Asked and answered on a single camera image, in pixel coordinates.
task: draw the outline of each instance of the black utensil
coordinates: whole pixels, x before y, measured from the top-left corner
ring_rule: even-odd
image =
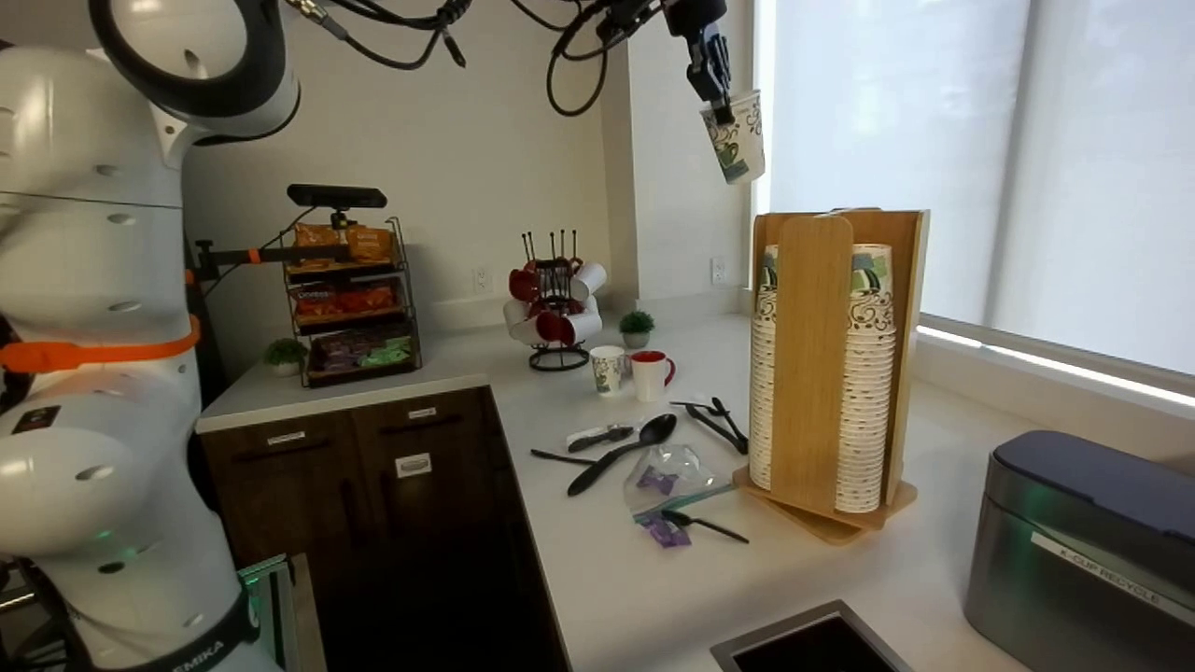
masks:
[[[594,446],[618,446],[618,442],[626,442],[633,434],[636,434],[636,426],[605,426],[605,434],[592,434],[592,438],[567,442],[563,452],[584,452],[584,448],[594,448]]]
[[[742,533],[725,531],[725,525],[716,525],[716,524],[709,524],[709,520],[682,515],[682,513],[677,513],[677,509],[666,509],[660,520],[668,520],[671,525],[707,525],[707,531],[716,531],[716,533],[725,533],[725,536],[731,536],[731,543],[741,543],[741,546],[750,546]]]
[[[558,458],[558,464],[584,464],[584,465],[592,465],[592,464],[594,464],[594,458],[574,458],[574,454],[543,452],[543,448],[529,448],[529,454],[537,454],[537,458]]]
[[[639,428],[636,446],[608,448],[597,464],[592,464],[579,477],[567,482],[567,498],[585,492],[619,454],[666,446],[677,428],[677,413],[656,413]]]

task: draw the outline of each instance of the white countertop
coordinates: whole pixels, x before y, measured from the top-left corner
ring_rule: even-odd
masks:
[[[671,396],[709,398],[714,393],[748,426],[742,316],[656,327],[654,348],[681,361]],[[731,488],[689,513],[748,533],[750,546],[692,531],[689,550],[656,550],[625,505],[619,484],[636,458],[618,464],[592,492],[563,498],[579,469],[536,458],[529,448],[563,448],[574,428],[650,419],[666,407],[597,398],[592,371],[536,373],[526,353],[503,334],[466,334],[432,341],[414,373],[359,383],[300,387],[294,376],[251,371],[207,409],[197,434],[490,383],[562,636],[579,672],[716,672],[714,642],[821,601],[848,601],[913,670],[1021,670],[968,627],[965,590],[986,454],[1031,428],[1027,421],[916,382],[905,482],[920,488],[920,502],[884,531],[826,543],[755,488]],[[681,421],[671,442],[731,454],[694,421]]]

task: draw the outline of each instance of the cup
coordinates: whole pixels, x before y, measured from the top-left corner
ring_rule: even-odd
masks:
[[[677,376],[677,361],[666,352],[633,352],[636,398],[654,404]]]
[[[597,396],[619,396],[626,383],[626,352],[625,348],[592,348]]]

